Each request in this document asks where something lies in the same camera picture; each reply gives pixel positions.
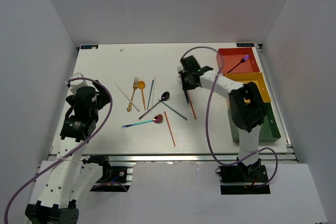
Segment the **orange chopstick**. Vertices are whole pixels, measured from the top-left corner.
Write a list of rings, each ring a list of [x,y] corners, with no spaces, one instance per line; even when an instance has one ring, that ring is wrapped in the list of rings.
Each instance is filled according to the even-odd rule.
[[[176,147],[176,142],[175,142],[175,139],[174,139],[174,136],[173,136],[173,132],[172,132],[171,125],[170,125],[170,122],[169,122],[166,111],[164,111],[164,116],[165,116],[165,119],[166,119],[166,123],[167,123],[168,129],[169,129],[169,132],[170,132],[170,136],[171,136],[173,145],[174,145],[174,147]]]
[[[191,106],[191,109],[192,109],[192,112],[193,112],[193,117],[194,117],[195,120],[197,120],[197,115],[196,115],[196,112],[195,112],[195,109],[194,109],[194,106],[193,106],[192,99],[191,99],[189,94],[188,94],[188,99],[189,99],[190,106]]]

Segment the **clear white chopstick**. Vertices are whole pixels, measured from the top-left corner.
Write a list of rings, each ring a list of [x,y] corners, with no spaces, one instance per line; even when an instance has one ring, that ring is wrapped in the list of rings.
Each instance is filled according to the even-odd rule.
[[[154,92],[155,92],[155,82],[156,82],[156,76],[154,76],[153,78],[153,85],[152,85],[152,91],[151,91],[151,103],[150,105],[153,106],[154,105]]]

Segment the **dark teal chopstick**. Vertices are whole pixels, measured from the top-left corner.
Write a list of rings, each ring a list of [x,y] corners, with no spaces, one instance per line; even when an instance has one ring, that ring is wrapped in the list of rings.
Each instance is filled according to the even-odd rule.
[[[176,111],[175,109],[173,109],[171,106],[169,106],[168,104],[166,104],[164,101],[161,101],[162,104],[164,104],[167,108],[169,108],[171,111],[173,111],[175,114],[177,114],[178,116],[180,116],[182,119],[184,120],[188,120],[187,117],[183,116],[180,112]]]

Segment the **gold fork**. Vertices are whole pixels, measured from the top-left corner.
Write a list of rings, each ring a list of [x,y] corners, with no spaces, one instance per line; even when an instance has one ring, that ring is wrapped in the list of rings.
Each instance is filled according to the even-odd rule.
[[[134,78],[134,82],[133,82],[133,92],[132,92],[131,101],[133,101],[133,97],[134,97],[135,91],[138,88],[138,82],[139,82],[139,78],[135,77]],[[132,103],[130,102],[129,105],[128,105],[128,107],[127,107],[127,112],[130,112],[131,110],[132,110]]]

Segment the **purple fork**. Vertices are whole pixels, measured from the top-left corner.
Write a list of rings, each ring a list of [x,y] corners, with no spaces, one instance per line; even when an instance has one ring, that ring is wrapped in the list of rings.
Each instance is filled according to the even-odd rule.
[[[227,73],[232,72],[234,69],[236,69],[239,65],[243,64],[244,62],[246,62],[249,59],[250,55],[244,55],[241,60],[239,61],[239,63],[237,63],[234,67],[232,67],[230,70],[227,71]]]

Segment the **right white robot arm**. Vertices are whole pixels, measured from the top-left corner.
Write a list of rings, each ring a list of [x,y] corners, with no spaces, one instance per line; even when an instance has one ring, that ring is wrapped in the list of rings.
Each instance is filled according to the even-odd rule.
[[[179,75],[183,91],[198,87],[211,91],[205,115],[205,133],[211,155],[222,166],[237,165],[238,177],[245,182],[250,181],[261,166],[258,150],[259,134],[267,113],[257,85],[253,82],[243,84],[234,81],[209,66],[201,67],[194,56],[182,58],[181,64],[182,70],[179,71]],[[231,164],[220,162],[211,146],[208,119],[213,93],[217,93],[229,102],[231,119],[239,129],[238,157],[237,161]]]

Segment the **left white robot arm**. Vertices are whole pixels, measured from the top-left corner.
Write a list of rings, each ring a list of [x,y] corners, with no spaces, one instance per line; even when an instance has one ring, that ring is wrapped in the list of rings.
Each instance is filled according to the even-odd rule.
[[[32,223],[77,223],[78,201],[93,186],[96,180],[104,182],[110,178],[111,168],[101,156],[90,158],[83,174],[74,180],[81,156],[88,142],[100,131],[97,127],[99,110],[112,104],[112,96],[99,81],[92,86],[88,78],[77,77],[66,85],[72,95],[66,98],[70,108],[66,112],[60,133],[60,145],[56,160],[47,169],[51,171],[45,187],[36,203],[28,204],[26,217]]]

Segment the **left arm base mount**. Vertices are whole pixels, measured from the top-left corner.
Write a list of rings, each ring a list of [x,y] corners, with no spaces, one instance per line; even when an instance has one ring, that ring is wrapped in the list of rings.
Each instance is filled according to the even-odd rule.
[[[86,164],[98,164],[102,177],[95,182],[90,191],[94,192],[127,192],[130,188],[133,167],[111,164],[108,156],[93,155],[82,161],[83,171]]]

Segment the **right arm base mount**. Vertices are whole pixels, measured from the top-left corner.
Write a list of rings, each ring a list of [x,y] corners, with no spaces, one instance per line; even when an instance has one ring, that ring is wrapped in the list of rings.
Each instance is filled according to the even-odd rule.
[[[269,185],[261,186],[268,181],[265,165],[261,165],[260,169],[247,178],[238,166],[219,166],[215,173],[219,176],[222,195],[269,195],[271,193]]]

